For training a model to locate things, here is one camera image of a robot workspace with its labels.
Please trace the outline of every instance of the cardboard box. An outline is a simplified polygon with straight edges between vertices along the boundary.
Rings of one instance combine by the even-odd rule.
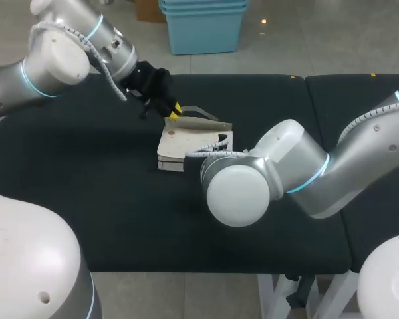
[[[158,0],[136,0],[136,13],[139,21],[166,23],[166,16],[160,9]]]

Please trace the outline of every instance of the white cable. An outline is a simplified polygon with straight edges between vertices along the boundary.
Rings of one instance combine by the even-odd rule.
[[[109,72],[108,68],[106,67],[105,63],[103,62],[102,57],[101,57],[100,53],[98,52],[98,50],[86,38],[86,36],[81,34],[79,31],[77,31],[77,30],[75,30],[73,28],[70,28],[70,27],[68,27],[68,26],[66,26],[66,25],[64,25],[62,23],[44,22],[44,21],[40,22],[40,23],[37,23],[36,25],[33,25],[33,27],[31,28],[30,37],[29,37],[30,49],[31,49],[31,46],[33,45],[35,34],[37,33],[38,29],[52,29],[52,28],[64,30],[64,31],[70,33],[70,35],[76,36],[80,40],[80,42],[82,44],[86,45],[92,51],[93,56],[95,57],[95,59],[99,62],[99,65],[100,65],[101,69],[104,71],[105,78],[108,81],[108,83],[110,84],[110,86],[113,89],[113,91],[117,94],[117,96],[121,100],[127,101],[127,97],[124,95],[123,92],[121,92],[121,90],[115,84],[115,81],[112,78],[112,75]]]
[[[387,105],[387,106],[382,106],[381,108],[376,108],[375,110],[371,110],[368,113],[365,113],[361,116],[359,116],[358,118],[356,118],[355,120],[353,120],[341,133],[340,138],[338,139],[337,144],[339,144],[341,141],[343,141],[347,134],[353,130],[357,125],[370,120],[371,118],[374,118],[376,116],[381,116],[381,115],[385,115],[387,113],[391,113],[394,111],[399,110],[399,102],[395,103],[395,104],[391,104],[391,105]]]
[[[204,145],[195,151],[187,152],[185,155],[189,158],[208,158],[209,156],[233,156],[236,158],[244,158],[248,153],[233,152],[233,151],[218,151],[220,146],[229,144],[229,137],[221,142],[215,142],[208,145]],[[202,152],[204,150],[212,149],[212,151]]]

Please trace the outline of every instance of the black padded surface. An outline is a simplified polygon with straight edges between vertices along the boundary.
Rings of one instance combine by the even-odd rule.
[[[234,123],[235,147],[252,148],[294,118],[319,139],[303,79],[175,76],[182,105]],[[346,272],[340,215],[308,218],[288,198],[260,222],[229,228],[181,173],[157,169],[162,119],[137,119],[99,76],[41,109],[0,123],[0,194],[36,203],[74,229],[92,271]]]
[[[331,150],[350,121],[399,89],[399,75],[312,76],[306,83],[324,145]],[[399,169],[361,193],[342,210],[342,216],[352,250],[352,271],[359,272],[378,245],[399,235]]]

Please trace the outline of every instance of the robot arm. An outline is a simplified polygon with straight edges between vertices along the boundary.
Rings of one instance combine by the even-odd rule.
[[[146,111],[178,113],[176,99],[168,94],[170,73],[139,62],[135,48],[89,2],[32,0],[31,12],[39,24],[31,32],[28,56],[0,67],[0,118],[79,84],[90,63],[102,67],[121,99],[131,92],[142,99]]]
[[[329,153],[294,120],[270,129],[247,154],[226,153],[188,154],[209,156],[201,180],[222,223],[250,225],[284,193],[311,217],[329,217],[399,167],[399,91],[353,121]]]

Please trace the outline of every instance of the gray floor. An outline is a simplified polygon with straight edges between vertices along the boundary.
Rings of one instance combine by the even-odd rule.
[[[27,52],[30,0],[0,0],[0,64]],[[172,56],[165,24],[100,9],[142,59],[174,74],[399,73],[399,0],[250,0],[239,51]],[[106,319],[258,319],[257,281],[233,274],[95,274]],[[303,318],[302,312],[292,318]]]

